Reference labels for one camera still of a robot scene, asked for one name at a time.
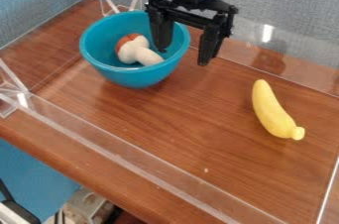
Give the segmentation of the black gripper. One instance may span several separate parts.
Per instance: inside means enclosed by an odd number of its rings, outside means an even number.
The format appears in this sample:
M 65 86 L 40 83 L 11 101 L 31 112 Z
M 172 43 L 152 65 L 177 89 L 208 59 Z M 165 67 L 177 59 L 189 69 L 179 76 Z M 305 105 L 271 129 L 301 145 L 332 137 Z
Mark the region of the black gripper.
M 204 31 L 200 37 L 197 65 L 205 66 L 219 52 L 223 39 L 232 34 L 236 6 L 221 0 L 148 0 L 153 45 L 160 53 L 172 42 L 173 24 L 180 23 Z

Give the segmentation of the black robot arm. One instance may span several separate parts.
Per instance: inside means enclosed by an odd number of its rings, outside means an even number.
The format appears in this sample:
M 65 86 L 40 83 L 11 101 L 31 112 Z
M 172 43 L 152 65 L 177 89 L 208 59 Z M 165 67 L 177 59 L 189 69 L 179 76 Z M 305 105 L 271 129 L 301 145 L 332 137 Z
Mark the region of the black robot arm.
M 152 42 L 160 52 L 172 43 L 175 23 L 203 31 L 197 65 L 207 65 L 217 56 L 224 38 L 232 35 L 239 8 L 223 0 L 148 0 L 145 12 Z

